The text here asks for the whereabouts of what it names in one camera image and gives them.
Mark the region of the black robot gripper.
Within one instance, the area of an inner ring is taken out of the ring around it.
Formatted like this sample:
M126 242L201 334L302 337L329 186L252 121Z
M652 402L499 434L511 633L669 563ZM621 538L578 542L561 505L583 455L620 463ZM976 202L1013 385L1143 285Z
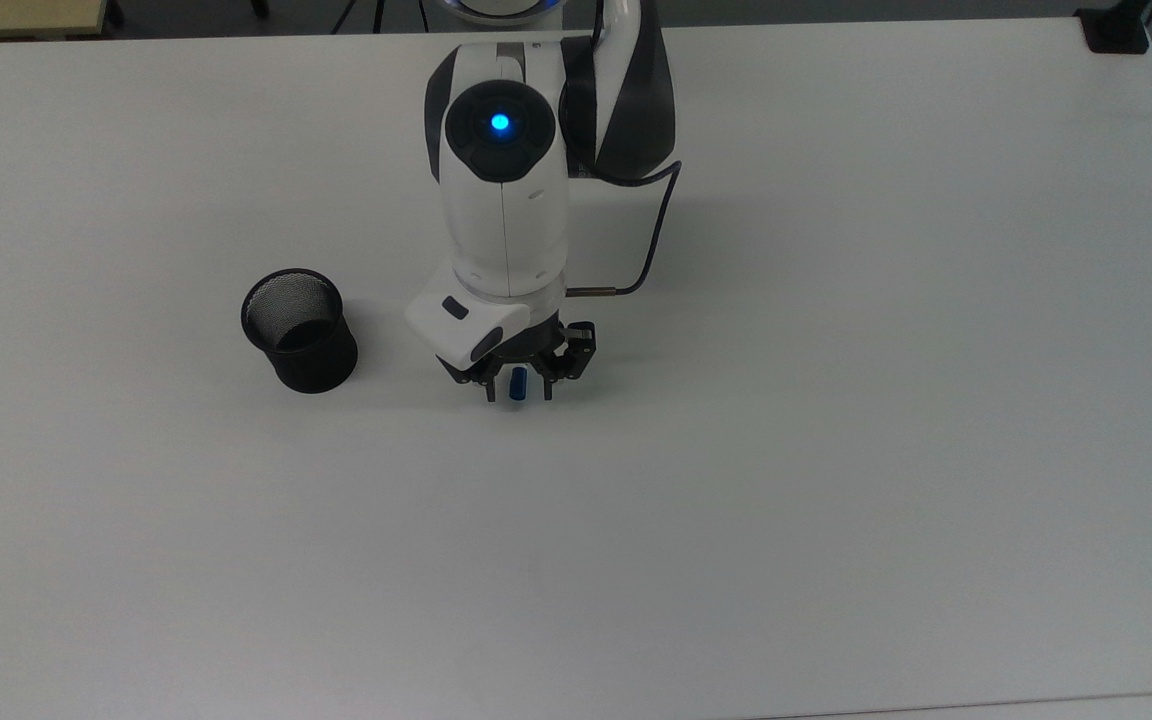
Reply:
M488 404L497 401L497 377L507 365L529 366L543 378L543 397L553 400L556 382L576 381L584 374L596 353L594 323L564 324L558 314L506 338L494 327L477 342L467 369L440 359L454 382L475 384L485 391Z

